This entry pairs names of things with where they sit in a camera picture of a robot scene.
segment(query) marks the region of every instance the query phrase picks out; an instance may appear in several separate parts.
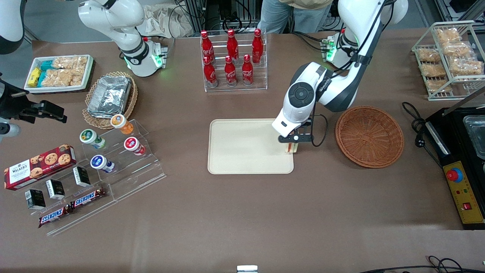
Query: walkers cookie box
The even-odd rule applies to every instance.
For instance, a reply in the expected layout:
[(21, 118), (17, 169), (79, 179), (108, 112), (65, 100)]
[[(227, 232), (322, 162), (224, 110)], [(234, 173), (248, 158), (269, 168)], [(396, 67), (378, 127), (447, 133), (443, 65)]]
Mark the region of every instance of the walkers cookie box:
[(5, 188), (18, 190), (76, 164), (74, 149), (61, 145), (5, 169)]

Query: brown table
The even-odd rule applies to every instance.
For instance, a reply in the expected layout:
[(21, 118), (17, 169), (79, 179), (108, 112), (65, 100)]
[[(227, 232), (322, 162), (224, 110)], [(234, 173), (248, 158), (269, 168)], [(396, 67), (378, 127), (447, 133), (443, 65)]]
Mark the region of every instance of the brown table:
[[(167, 69), (135, 78), (139, 98), (132, 117), (150, 132), (150, 145), (167, 177), (55, 237), (18, 213), (25, 201), (0, 191), (0, 267), (3, 272), (234, 272), (256, 264), (261, 272), (343, 272), (426, 264), (425, 255), (452, 257), (483, 269), (485, 231), (463, 231), (442, 173), (414, 146), (411, 117), (451, 102), (428, 102), (411, 47), (424, 30), (385, 31), (354, 105), (374, 105), (401, 125), (406, 140), (392, 166), (370, 170), (339, 150), (340, 113), (321, 105), (330, 120), (320, 148), (300, 145), (287, 175), (212, 175), (207, 171), (209, 124), (214, 119), (273, 118), (290, 78), (320, 53), (293, 35), (269, 35), (268, 90), (205, 93), (198, 38), (180, 39)], [(128, 71), (112, 42), (34, 43), (34, 56), (90, 54), (94, 78)], [(22, 123), (5, 138), (8, 167), (61, 143), (78, 143), (87, 128), (85, 93), (45, 95), (65, 108), (68, 123)], [(321, 136), (323, 127), (316, 134)]]

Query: bottle cap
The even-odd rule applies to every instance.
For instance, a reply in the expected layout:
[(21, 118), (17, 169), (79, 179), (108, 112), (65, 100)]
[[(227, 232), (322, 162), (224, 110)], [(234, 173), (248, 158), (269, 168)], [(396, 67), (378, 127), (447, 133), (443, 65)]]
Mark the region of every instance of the bottle cap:
[(90, 144), (96, 140), (96, 137), (97, 137), (97, 134), (95, 131), (91, 129), (86, 129), (82, 131), (81, 134), (79, 135), (79, 140), (82, 143)]
[(136, 149), (138, 149), (139, 145), (140, 142), (136, 137), (130, 136), (125, 140), (125, 149), (127, 149), (128, 151), (135, 151)]
[(107, 162), (108, 160), (104, 156), (97, 154), (91, 159), (91, 167), (93, 167), (93, 169), (100, 170), (106, 166)]
[(126, 125), (126, 118), (121, 114), (116, 114), (111, 118), (111, 126), (116, 129), (123, 128)]

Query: wicker basket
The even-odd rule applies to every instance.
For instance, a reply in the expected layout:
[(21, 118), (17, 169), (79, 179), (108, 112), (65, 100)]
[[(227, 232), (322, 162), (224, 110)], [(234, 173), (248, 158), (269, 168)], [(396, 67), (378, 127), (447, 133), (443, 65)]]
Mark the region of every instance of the wicker basket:
[[(136, 99), (138, 97), (138, 88), (136, 87), (135, 81), (133, 80), (133, 78), (130, 75), (126, 74), (125, 72), (111, 72), (111, 73), (106, 74), (105, 76), (113, 76), (113, 77), (123, 76), (123, 77), (127, 77), (127, 78), (131, 79), (131, 88), (129, 90), (128, 101), (126, 103), (127, 105), (126, 105), (126, 109), (125, 109), (125, 113), (124, 113), (124, 116), (126, 117), (126, 119), (128, 119), (128, 117), (131, 115), (131, 113), (133, 111), (133, 108), (135, 107)], [(99, 81), (99, 79), (93, 84), (93, 86), (91, 86), (91, 89), (89, 89), (89, 92), (86, 95), (86, 100), (85, 100), (86, 106), (88, 106), (89, 102), (91, 101), (91, 98), (93, 96), (93, 92), (96, 89), (98, 81)], [(94, 127), (97, 127), (97, 128), (100, 128), (100, 129), (105, 129), (105, 130), (113, 128), (113, 126), (111, 126), (110, 119), (95, 118), (88, 113), (87, 108), (82, 111), (82, 115), (84, 116), (84, 120), (88, 124), (90, 124)]]
[(335, 127), (342, 152), (367, 168), (384, 168), (401, 156), (404, 136), (396, 120), (372, 107), (358, 106), (345, 111)]

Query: red bottle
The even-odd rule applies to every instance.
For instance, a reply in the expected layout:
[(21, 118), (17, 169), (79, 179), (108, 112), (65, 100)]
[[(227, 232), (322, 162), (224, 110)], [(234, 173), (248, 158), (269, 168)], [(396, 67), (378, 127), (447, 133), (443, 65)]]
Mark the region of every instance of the red bottle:
[(215, 69), (210, 63), (209, 57), (204, 57), (204, 76), (206, 77), (207, 87), (214, 88), (218, 85)]
[(253, 64), (251, 64), (251, 56), (249, 54), (244, 55), (244, 64), (242, 64), (242, 83), (245, 86), (253, 84)]
[(259, 64), (263, 56), (263, 40), (261, 39), (261, 30), (254, 30), (253, 39), (253, 63)]
[(227, 53), (232, 59), (232, 62), (237, 64), (239, 62), (239, 46), (238, 41), (234, 37), (234, 29), (229, 29), (227, 31)]
[(226, 67), (224, 67), (226, 72), (226, 81), (228, 86), (236, 86), (238, 84), (238, 79), (236, 78), (236, 67), (232, 63), (232, 58), (226, 56)]
[(209, 57), (211, 63), (215, 63), (215, 56), (214, 56), (214, 47), (212, 46), (212, 42), (209, 40), (209, 36), (207, 35), (207, 31), (203, 30), (200, 32), (200, 36), (202, 37), (202, 54), (203, 57)]

